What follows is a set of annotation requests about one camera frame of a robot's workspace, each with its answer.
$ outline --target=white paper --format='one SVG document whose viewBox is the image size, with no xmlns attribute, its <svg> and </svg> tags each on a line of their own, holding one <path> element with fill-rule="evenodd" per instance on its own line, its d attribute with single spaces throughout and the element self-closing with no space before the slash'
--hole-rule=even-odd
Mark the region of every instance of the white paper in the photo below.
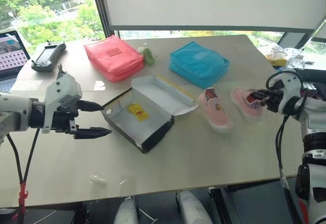
<svg viewBox="0 0 326 224">
<path fill-rule="evenodd" d="M 93 91 L 104 91 L 105 90 L 105 83 L 101 80 L 95 81 L 94 89 Z"/>
</svg>

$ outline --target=laptop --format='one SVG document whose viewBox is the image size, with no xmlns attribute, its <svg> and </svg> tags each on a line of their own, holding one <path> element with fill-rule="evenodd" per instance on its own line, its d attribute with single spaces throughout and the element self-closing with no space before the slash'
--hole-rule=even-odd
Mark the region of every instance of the laptop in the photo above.
<svg viewBox="0 0 326 224">
<path fill-rule="evenodd" d="M 9 92 L 30 59 L 17 31 L 0 33 L 0 92 Z"/>
</svg>

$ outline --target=table surface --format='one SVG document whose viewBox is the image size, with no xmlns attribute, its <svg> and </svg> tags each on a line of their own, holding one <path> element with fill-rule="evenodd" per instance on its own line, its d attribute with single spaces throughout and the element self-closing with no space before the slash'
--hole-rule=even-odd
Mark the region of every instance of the table surface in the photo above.
<svg viewBox="0 0 326 224">
<path fill-rule="evenodd" d="M 272 66 L 247 36 L 128 40 L 134 48 L 148 43 L 156 63 L 129 79 L 107 81 L 89 63 L 81 42 L 68 43 L 61 62 L 83 90 L 83 100 L 104 104 L 130 87 L 132 78 L 160 74 L 198 96 L 203 92 L 168 69 L 170 53 L 196 41 L 231 62 L 229 72 L 214 87 L 234 128 L 229 134 L 213 132 L 201 110 L 175 117 L 175 125 L 148 154 L 142 154 L 122 135 L 113 133 L 92 140 L 51 132 L 40 134 L 29 172 L 28 206 L 68 203 L 204 186 L 248 183 L 279 176 L 275 135 L 282 116 L 266 111 L 265 119 L 246 123 L 229 95 L 234 87 L 263 88 L 274 73 Z M 54 74 L 38 74 L 29 63 L 18 80 L 42 80 L 34 91 L 14 91 L 44 98 L 46 85 Z M 103 81 L 105 91 L 94 91 L 95 81 Z M 81 112 L 76 123 L 83 128 L 111 128 L 100 112 Z M 303 145 L 299 122 L 290 119 L 282 144 L 286 175 L 296 174 Z M 25 168 L 35 130 L 12 133 L 22 168 Z M 0 147 L 0 207 L 17 206 L 19 184 L 16 163 L 6 140 Z"/>
</svg>

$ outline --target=pink sneaker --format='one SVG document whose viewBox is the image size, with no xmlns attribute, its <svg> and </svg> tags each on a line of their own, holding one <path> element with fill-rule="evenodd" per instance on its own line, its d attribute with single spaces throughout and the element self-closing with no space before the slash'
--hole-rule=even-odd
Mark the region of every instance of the pink sneaker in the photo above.
<svg viewBox="0 0 326 224">
<path fill-rule="evenodd" d="M 263 109 L 259 100 L 249 97 L 253 89 L 235 88 L 231 92 L 231 101 L 240 110 L 243 118 L 248 122 L 257 122 L 263 117 Z"/>
<path fill-rule="evenodd" d="M 205 111 L 206 118 L 212 129 L 215 132 L 228 133 L 232 127 L 232 123 L 222 109 L 215 89 L 207 88 L 204 93 L 199 95 L 198 101 Z"/>
</svg>

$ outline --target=shoe sole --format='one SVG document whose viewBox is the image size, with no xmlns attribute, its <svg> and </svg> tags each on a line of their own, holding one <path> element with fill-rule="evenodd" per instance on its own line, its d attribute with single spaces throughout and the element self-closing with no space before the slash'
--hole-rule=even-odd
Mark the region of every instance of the shoe sole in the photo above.
<svg viewBox="0 0 326 224">
<path fill-rule="evenodd" d="M 233 104 L 238 108 L 238 110 L 240 111 L 240 114 L 242 115 L 242 117 L 244 118 L 244 120 L 246 120 L 247 122 L 250 122 L 250 123 L 255 123 L 255 122 L 261 121 L 262 118 L 263 118 L 263 115 L 261 115 L 261 116 L 252 116 L 252 115 L 249 115 L 249 114 L 243 112 L 241 105 L 240 105 L 240 104 L 238 103 L 238 101 L 236 101 L 235 98 L 232 96 L 234 90 L 235 90 L 235 89 L 232 90 L 232 92 L 231 92 L 231 94 L 230 94 L 230 98 L 231 98 L 232 103 L 233 103 Z"/>
<path fill-rule="evenodd" d="M 204 111 L 205 113 L 205 118 L 207 120 L 207 122 L 209 123 L 210 127 L 213 129 L 213 131 L 217 132 L 217 133 L 221 133 L 221 134 L 226 134 L 229 133 L 230 129 L 229 125 L 225 125 L 225 126 L 217 126 L 214 125 L 213 123 L 211 123 L 211 121 L 209 120 L 209 118 L 206 115 L 206 110 L 203 107 L 203 105 L 201 104 L 201 102 L 199 102 L 199 106 L 201 107 L 201 109 Z"/>
</svg>

